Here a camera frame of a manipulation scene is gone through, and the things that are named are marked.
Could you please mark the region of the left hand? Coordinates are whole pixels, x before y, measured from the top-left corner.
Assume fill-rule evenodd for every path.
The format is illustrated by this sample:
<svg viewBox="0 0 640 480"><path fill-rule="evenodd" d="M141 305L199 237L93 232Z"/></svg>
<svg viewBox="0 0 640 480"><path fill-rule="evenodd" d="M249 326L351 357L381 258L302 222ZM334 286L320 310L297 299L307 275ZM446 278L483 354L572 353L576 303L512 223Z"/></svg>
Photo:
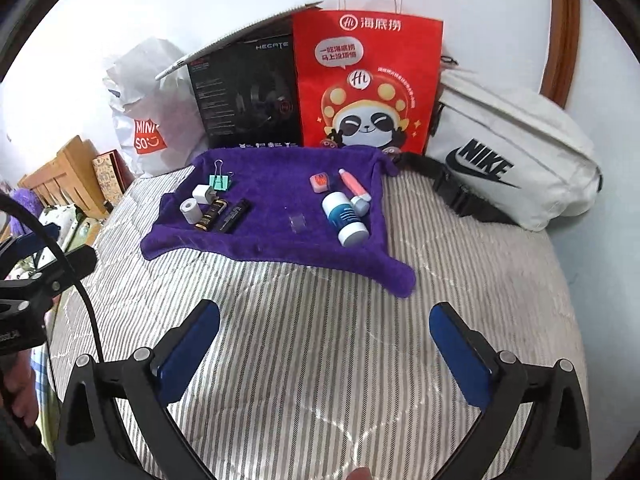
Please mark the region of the left hand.
<svg viewBox="0 0 640 480"><path fill-rule="evenodd" d="M35 372L30 364L30 351L22 350L1 358L2 384L10 394L9 409L25 426L35 425L39 408Z"/></svg>

